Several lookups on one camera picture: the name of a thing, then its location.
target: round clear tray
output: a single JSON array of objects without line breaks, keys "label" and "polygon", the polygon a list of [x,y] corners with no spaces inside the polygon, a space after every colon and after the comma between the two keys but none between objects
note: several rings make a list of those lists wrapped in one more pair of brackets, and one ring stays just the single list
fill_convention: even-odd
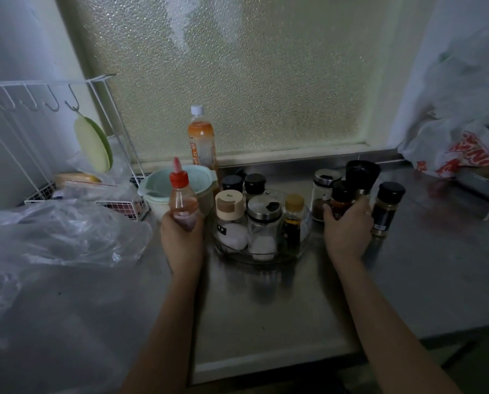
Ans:
[{"label": "round clear tray", "polygon": [[[281,204],[284,204],[284,198],[286,197],[286,194],[280,192],[275,192],[271,194],[277,196],[279,200],[282,201]],[[213,208],[209,214],[208,226],[209,226],[210,233],[213,237],[213,241],[215,242],[215,248],[218,250],[219,253],[222,253],[227,257],[232,258],[236,261],[240,261],[242,263],[255,264],[255,265],[271,265],[271,264],[279,264],[279,263],[288,263],[301,256],[301,254],[304,252],[307,246],[313,220],[312,220],[312,214],[310,213],[310,210],[305,205],[303,220],[301,221],[300,244],[296,248],[288,248],[284,238],[282,238],[279,233],[280,238],[279,238],[279,245],[277,247],[277,252],[263,253],[263,254],[251,253],[248,251],[248,247],[246,247],[244,250],[239,251],[239,250],[232,249],[231,247],[223,244],[218,237],[217,221],[218,220],[217,220],[217,215],[215,213],[215,208]]]}]

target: person's left hand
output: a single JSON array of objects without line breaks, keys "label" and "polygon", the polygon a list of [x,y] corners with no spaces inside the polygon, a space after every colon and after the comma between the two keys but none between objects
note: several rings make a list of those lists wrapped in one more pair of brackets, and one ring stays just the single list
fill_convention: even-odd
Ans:
[{"label": "person's left hand", "polygon": [[191,232],[182,229],[170,212],[162,217],[160,240],[174,276],[199,276],[204,258],[202,227],[203,219],[200,213]]}]

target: spice jar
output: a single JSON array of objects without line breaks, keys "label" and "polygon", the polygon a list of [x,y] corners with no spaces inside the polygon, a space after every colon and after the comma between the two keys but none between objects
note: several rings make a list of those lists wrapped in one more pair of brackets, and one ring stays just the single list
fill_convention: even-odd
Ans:
[{"label": "spice jar", "polygon": [[372,218],[374,219],[373,235],[387,236],[394,214],[405,192],[405,187],[397,182],[384,182],[379,185],[376,203],[372,209]]},{"label": "spice jar", "polygon": [[247,214],[249,252],[255,260],[273,259],[279,241],[281,204],[272,196],[258,195],[248,202]]},{"label": "spice jar", "polygon": [[244,178],[244,195],[246,196],[246,201],[249,202],[254,196],[262,195],[266,182],[267,179],[262,174],[248,174]]},{"label": "spice jar", "polygon": [[305,199],[296,193],[288,195],[284,202],[285,213],[280,230],[289,249],[297,248],[300,244],[304,206]]},{"label": "spice jar", "polygon": [[332,185],[332,199],[330,207],[335,219],[343,217],[345,212],[352,206],[354,192],[348,187],[345,181],[336,181]]},{"label": "spice jar", "polygon": [[221,180],[222,190],[234,190],[242,193],[243,182],[244,180],[238,175],[227,175]]},{"label": "spice jar", "polygon": [[346,185],[354,191],[356,200],[362,195],[370,195],[380,172],[378,164],[366,160],[351,160],[346,164]]},{"label": "spice jar", "polygon": [[217,238],[229,250],[241,251],[248,245],[244,196],[235,190],[221,191],[215,196]]},{"label": "spice jar", "polygon": [[311,212],[315,221],[323,221],[323,204],[330,204],[332,184],[341,180],[341,177],[341,173],[336,170],[321,169],[314,173]]}]

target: frosted window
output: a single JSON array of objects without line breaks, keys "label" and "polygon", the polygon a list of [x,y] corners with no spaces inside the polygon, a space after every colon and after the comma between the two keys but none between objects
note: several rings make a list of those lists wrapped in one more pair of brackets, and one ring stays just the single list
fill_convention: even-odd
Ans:
[{"label": "frosted window", "polygon": [[189,106],[221,153],[364,139],[394,0],[71,0],[144,161],[189,154]]}]

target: metal hook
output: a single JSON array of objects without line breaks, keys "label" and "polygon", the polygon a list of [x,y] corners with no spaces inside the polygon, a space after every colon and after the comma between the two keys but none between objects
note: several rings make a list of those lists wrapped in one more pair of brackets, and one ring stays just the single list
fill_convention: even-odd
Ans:
[{"label": "metal hook", "polygon": [[78,103],[78,99],[77,97],[75,96],[75,93],[73,92],[73,89],[71,88],[71,84],[68,84],[67,85],[69,88],[70,88],[70,91],[71,91],[71,94],[73,94],[73,98],[75,98],[75,101],[77,103],[77,106],[71,106],[70,104],[67,103],[67,101],[65,101],[66,105],[69,106],[69,108],[73,111],[73,112],[78,112],[78,110],[80,109],[80,104]]},{"label": "metal hook", "polygon": [[57,98],[55,97],[55,94],[53,94],[53,90],[51,90],[51,87],[49,86],[49,84],[46,84],[47,85],[47,89],[49,90],[49,92],[51,92],[51,96],[53,97],[53,99],[55,100],[56,102],[56,108],[51,108],[51,106],[49,106],[47,104],[47,102],[44,102],[44,105],[46,105],[49,109],[51,109],[51,111],[53,112],[58,112],[58,110],[60,109],[60,104],[58,103],[58,100]]},{"label": "metal hook", "polygon": [[20,100],[20,103],[25,106],[26,108],[28,108],[31,112],[38,112],[38,104],[36,103],[36,99],[35,97],[33,97],[33,94],[31,94],[31,91],[29,90],[29,87],[27,85],[24,85],[27,93],[29,94],[29,96],[31,97],[31,99],[33,100],[33,103],[35,104],[35,107],[34,108],[30,108],[29,106],[25,105],[24,101]]},{"label": "metal hook", "polygon": [[13,107],[9,109],[9,108],[6,108],[4,105],[0,105],[0,108],[2,108],[3,110],[15,110],[16,109],[16,104],[14,103],[13,99],[9,95],[9,92],[7,92],[7,89],[5,87],[1,87],[1,88],[2,88],[2,90],[4,90],[5,95],[7,95],[7,97],[11,101],[11,104],[13,105]]}]

